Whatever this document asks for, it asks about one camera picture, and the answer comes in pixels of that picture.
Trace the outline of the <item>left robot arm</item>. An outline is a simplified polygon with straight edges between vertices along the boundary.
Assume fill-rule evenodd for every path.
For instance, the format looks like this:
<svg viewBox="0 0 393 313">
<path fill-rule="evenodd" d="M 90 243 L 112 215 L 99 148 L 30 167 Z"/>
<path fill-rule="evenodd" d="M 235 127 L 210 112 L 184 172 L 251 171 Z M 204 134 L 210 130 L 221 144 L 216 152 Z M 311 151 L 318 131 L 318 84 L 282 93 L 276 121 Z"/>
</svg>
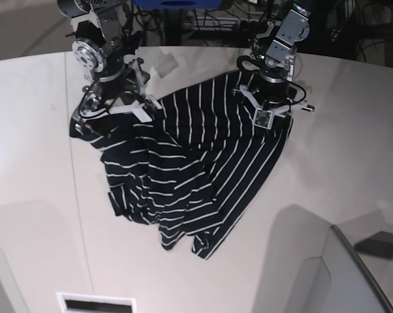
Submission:
<svg viewBox="0 0 393 313">
<path fill-rule="evenodd" d="M 277 14 L 268 8 L 257 22 L 250 40 L 250 55 L 237 59 L 242 72 L 260 79 L 261 105 L 278 107 L 297 103 L 296 88 L 291 87 L 294 74 L 296 43 L 309 35 L 309 18 L 314 1 L 282 1 Z"/>
</svg>

